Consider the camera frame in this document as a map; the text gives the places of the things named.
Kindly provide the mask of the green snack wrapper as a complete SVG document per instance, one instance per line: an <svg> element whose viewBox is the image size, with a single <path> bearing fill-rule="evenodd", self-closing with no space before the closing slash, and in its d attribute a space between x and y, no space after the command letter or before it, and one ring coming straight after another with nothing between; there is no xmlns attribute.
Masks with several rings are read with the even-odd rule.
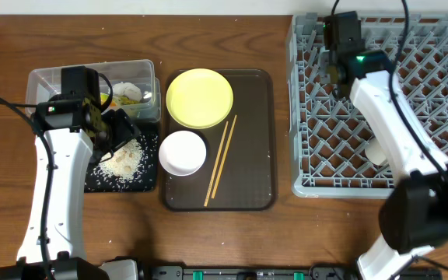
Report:
<svg viewBox="0 0 448 280"><path fill-rule="evenodd" d="M108 99L109 95L106 93L100 94L101 103L105 103ZM110 107L119 107L119 106L127 106L139 104L138 100L131 100L126 96L112 96L112 100L110 102Z"/></svg>

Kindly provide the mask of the white tissue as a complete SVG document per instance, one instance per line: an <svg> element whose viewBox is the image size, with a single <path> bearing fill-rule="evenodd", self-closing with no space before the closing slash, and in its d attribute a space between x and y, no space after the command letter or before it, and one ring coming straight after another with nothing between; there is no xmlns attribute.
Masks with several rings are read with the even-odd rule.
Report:
<svg viewBox="0 0 448 280"><path fill-rule="evenodd" d="M131 82L119 82L113 85L113 94L134 101L140 101L142 99L141 90Z"/></svg>

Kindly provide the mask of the white bowl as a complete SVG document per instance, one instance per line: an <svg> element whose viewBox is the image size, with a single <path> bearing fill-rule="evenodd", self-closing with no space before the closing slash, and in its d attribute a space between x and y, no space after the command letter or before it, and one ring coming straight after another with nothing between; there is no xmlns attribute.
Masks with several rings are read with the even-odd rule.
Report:
<svg viewBox="0 0 448 280"><path fill-rule="evenodd" d="M176 131L168 135L159 148L162 168L179 177L196 173L203 166L206 155L204 141L192 131Z"/></svg>

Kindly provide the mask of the white paper cup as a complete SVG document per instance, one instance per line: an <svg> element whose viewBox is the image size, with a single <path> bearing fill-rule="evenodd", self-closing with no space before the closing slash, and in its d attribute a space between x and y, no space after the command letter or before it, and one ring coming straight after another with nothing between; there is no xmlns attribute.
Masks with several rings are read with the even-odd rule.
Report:
<svg viewBox="0 0 448 280"><path fill-rule="evenodd" d="M387 165L387 156L383 147L380 145L376 138L369 140L365 147L366 158L374 165L384 166Z"/></svg>

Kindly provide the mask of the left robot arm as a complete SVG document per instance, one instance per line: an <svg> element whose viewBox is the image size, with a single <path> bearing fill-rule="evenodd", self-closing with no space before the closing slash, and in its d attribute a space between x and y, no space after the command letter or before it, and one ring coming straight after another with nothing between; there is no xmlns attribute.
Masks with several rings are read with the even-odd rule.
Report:
<svg viewBox="0 0 448 280"><path fill-rule="evenodd" d="M61 93L20 116L36 135L37 176L30 220L16 263L5 279L137 279L138 262L117 257L89 263L82 234L87 170L137 138L138 127L100 99L105 75L86 66L61 70Z"/></svg>

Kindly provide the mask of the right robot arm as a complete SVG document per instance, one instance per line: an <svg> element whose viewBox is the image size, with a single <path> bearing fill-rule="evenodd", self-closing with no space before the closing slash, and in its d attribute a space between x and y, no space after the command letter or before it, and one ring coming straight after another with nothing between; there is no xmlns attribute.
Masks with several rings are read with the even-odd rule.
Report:
<svg viewBox="0 0 448 280"><path fill-rule="evenodd" d="M366 156L388 163L396 187L379 212L380 236L357 260L362 279L395 279L448 242L448 155L429 137L410 108L396 63L369 50L356 12L324 18L324 71L335 96L351 100L375 139Z"/></svg>

